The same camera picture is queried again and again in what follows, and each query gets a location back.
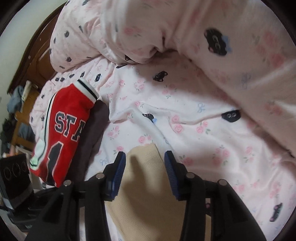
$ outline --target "dark brown cloth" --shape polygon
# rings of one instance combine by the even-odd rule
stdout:
[[[74,183],[84,181],[92,149],[94,145],[102,139],[101,137],[108,122],[108,106],[102,101],[97,101],[94,104],[94,107],[90,110],[89,119],[82,130],[78,147],[69,167],[66,180],[71,180]]]

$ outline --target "wooden furniture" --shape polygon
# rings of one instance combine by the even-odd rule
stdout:
[[[35,84],[40,90],[46,81],[52,79],[56,74],[50,63],[49,42],[63,7],[64,4],[53,11],[33,35],[7,93],[12,93],[18,85],[24,86],[27,80]]]
[[[16,145],[22,145],[30,150],[34,149],[35,143],[27,141],[21,137],[18,136],[18,131],[20,128],[21,123],[24,123],[26,125],[29,125],[29,114],[33,108],[33,105],[35,103],[36,98],[38,97],[39,92],[35,88],[31,88],[30,93],[28,94],[28,97],[26,101],[24,102],[22,112],[17,111],[15,114],[15,118],[17,119],[17,124],[15,127],[15,130],[13,132],[12,140],[11,140],[11,145],[16,146]]]

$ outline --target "black clamp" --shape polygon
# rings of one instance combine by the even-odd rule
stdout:
[[[173,195],[186,200],[180,241],[204,241],[205,199],[211,199],[211,241],[266,241],[256,220],[224,179],[204,181],[177,163],[171,151],[165,153],[165,168]]]
[[[83,206],[86,240],[111,241],[104,201],[117,196],[125,165],[126,155],[119,152],[113,164],[88,181],[64,181],[40,212],[25,241],[79,240],[79,210]]]

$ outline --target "beige fabric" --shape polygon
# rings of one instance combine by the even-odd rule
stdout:
[[[135,147],[127,154],[118,196],[113,202],[106,202],[124,241],[179,240],[185,205],[172,195],[164,163],[154,144]]]

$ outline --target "white wall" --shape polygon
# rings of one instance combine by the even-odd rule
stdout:
[[[10,21],[0,36],[0,132],[8,116],[8,86],[24,51],[41,23],[66,0],[30,0]]]

